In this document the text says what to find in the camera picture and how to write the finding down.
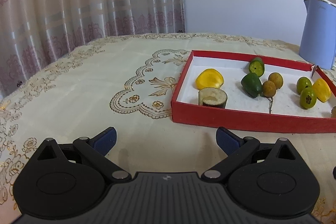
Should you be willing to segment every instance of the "tablecloth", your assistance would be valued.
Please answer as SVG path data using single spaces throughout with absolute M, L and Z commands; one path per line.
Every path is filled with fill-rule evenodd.
M 76 48 L 31 77 L 0 104 L 0 223 L 20 212 L 13 183 L 46 137 L 72 143 L 109 126 L 118 140 L 107 158 L 129 171 L 199 174 L 226 157 L 215 128 L 173 123 L 170 99 L 191 50 L 304 60 L 298 46 L 251 37 L 175 33 L 106 37 Z M 336 83 L 334 69 L 325 73 Z M 313 215 L 336 222 L 336 134 L 234 131 L 274 143 L 288 138 L 321 187 Z

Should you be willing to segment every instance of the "patterned curtain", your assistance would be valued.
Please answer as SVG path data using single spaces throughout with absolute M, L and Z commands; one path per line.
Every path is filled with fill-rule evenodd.
M 93 39 L 184 31 L 183 0 L 0 0 L 0 98 Z

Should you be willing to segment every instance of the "black object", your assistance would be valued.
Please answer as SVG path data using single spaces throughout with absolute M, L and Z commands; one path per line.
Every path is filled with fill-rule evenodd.
M 219 128 L 228 157 L 201 177 L 138 172 L 133 179 L 104 157 L 116 139 L 108 128 L 73 144 L 43 141 L 14 183 L 22 212 L 15 223 L 318 223 L 310 213 L 319 184 L 285 138 L 264 144 Z

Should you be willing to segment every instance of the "blue rubber pad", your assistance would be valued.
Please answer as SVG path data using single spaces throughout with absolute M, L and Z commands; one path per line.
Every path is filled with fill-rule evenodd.
M 105 156 L 117 142 L 117 131 L 109 127 L 89 141 L 89 145 Z
M 244 144 L 244 140 L 230 132 L 225 128 L 218 128 L 216 132 L 217 145 L 225 152 L 226 155 L 230 155 L 235 152 L 239 147 Z

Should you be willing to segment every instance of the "blue electric kettle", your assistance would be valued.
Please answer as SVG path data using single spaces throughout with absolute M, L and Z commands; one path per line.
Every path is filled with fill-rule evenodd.
M 304 0 L 307 9 L 299 55 L 311 64 L 331 69 L 336 55 L 336 4 Z

